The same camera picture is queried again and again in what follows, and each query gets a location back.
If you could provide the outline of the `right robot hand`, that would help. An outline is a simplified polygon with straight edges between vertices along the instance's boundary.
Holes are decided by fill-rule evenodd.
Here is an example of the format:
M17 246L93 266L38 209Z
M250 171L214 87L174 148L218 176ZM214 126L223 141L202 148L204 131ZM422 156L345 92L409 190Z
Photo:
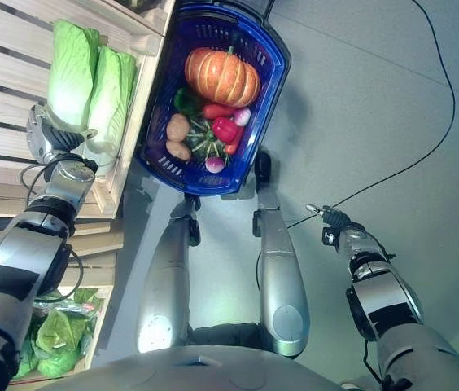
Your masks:
M305 207L309 212L319 216L325 224L339 231L351 223L351 219L346 213L330 206L318 207L315 204L306 204Z

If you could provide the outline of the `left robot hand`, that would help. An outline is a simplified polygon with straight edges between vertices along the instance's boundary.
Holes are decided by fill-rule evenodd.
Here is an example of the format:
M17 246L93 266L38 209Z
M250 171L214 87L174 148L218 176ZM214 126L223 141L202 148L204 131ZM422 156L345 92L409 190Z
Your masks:
M58 156L69 154L98 134L97 130L73 132L58 128L40 104L33 105L29 110L25 129L28 149L40 164L49 164Z

